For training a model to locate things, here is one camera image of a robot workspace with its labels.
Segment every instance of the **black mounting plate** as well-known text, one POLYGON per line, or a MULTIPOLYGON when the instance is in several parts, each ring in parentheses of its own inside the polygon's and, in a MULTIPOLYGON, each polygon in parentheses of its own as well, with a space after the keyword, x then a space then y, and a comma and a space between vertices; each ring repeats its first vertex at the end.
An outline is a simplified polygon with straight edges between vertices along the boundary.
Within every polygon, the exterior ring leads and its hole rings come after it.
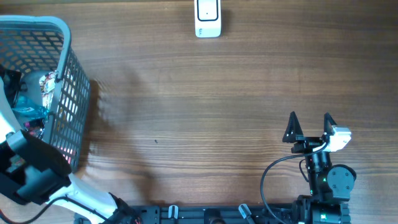
MULTIPOLYGON (((286 223, 291 221, 292 204, 273 204, 270 205, 276 216, 286 223)), ((169 208, 159 206, 132 206, 142 219, 142 224, 204 224, 206 209, 217 209, 220 211, 222 219, 226 224, 248 224, 248 221, 242 218, 235 207, 179 207, 178 219, 169 218, 169 208)), ((251 217, 255 224, 278 224, 269 214, 268 210, 264 210, 263 206, 249 206, 252 213, 251 217)), ((85 217, 75 214, 74 224, 89 224, 90 221, 85 217)), ((122 221, 123 224, 130 224, 129 220, 122 221)))

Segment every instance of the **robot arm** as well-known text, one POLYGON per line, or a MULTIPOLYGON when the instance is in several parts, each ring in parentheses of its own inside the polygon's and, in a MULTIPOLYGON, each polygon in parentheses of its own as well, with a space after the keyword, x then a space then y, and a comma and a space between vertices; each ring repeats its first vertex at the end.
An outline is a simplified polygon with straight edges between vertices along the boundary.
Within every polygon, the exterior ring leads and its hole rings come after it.
POLYGON ((21 126, 8 104, 3 89, 4 82, 2 78, 0 78, 0 142, 4 142, 6 140, 7 134, 21 130, 21 126))
MULTIPOLYGON (((4 82, 0 78, 0 90, 3 89, 4 82)), ((80 180, 54 147, 21 130, 4 91, 0 91, 0 105, 2 194, 21 205, 29 202, 41 205, 56 199, 53 204, 83 215, 92 224, 120 216, 118 207, 123 205, 122 200, 80 180), (17 168, 12 161, 17 161, 17 168)))

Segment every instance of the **white plastic part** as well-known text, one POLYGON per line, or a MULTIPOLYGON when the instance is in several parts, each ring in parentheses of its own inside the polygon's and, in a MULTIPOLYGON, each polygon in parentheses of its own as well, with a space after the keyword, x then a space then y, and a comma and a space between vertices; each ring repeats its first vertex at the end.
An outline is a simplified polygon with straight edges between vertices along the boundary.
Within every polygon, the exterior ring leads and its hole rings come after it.
POLYGON ((8 133, 16 133, 21 130, 17 118, 11 110, 7 101, 6 94, 4 93, 4 82, 0 78, 0 143, 6 140, 8 133))
MULTIPOLYGON (((67 196, 68 198, 73 199, 90 209, 96 210, 106 218, 112 216, 115 209, 117 209, 117 205, 109 193, 96 190, 73 174, 69 174, 69 179, 72 184, 68 187, 63 187, 52 194, 47 203, 51 202, 57 197, 67 196)), ((54 205, 59 205, 83 215, 90 220, 91 224, 103 223, 105 221, 99 216, 65 200, 58 200, 54 203, 54 205)))
POLYGON ((197 37, 218 37, 221 34, 221 0, 193 0, 195 34, 197 37))
MULTIPOLYGON (((333 125, 333 135, 330 136, 328 146, 323 150, 324 152, 336 152, 343 149, 351 140, 351 131, 347 127, 333 125)), ((316 151, 321 147, 316 147, 312 151, 316 151)))

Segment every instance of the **wooden table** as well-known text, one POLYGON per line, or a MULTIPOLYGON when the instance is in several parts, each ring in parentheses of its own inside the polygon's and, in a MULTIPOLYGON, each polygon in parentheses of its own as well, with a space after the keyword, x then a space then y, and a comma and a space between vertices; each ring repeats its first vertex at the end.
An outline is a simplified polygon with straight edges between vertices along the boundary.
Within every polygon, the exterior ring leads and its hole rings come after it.
MULTIPOLYGON (((396 1, 225 0, 222 9, 216 39, 195 37, 191 0, 0 13, 54 15, 70 26, 93 87, 77 175, 95 187, 132 205, 258 204, 263 170, 290 155, 289 113, 320 136, 330 112, 353 132, 331 156, 358 173, 353 223, 396 223, 396 1)), ((309 194, 298 161, 271 170, 268 201, 309 194)), ((40 209, 0 199, 18 221, 40 209)), ((72 217, 52 207, 37 223, 72 217)))

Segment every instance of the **gray wire basket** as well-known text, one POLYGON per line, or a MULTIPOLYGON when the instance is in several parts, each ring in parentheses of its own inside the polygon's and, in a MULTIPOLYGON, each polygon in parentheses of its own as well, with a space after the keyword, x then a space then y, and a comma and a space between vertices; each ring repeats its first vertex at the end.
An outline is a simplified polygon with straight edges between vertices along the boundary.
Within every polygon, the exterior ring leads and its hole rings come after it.
POLYGON ((76 171, 91 87, 71 41, 69 27, 59 18, 0 16, 0 64, 22 75, 55 71, 43 141, 55 146, 76 171))

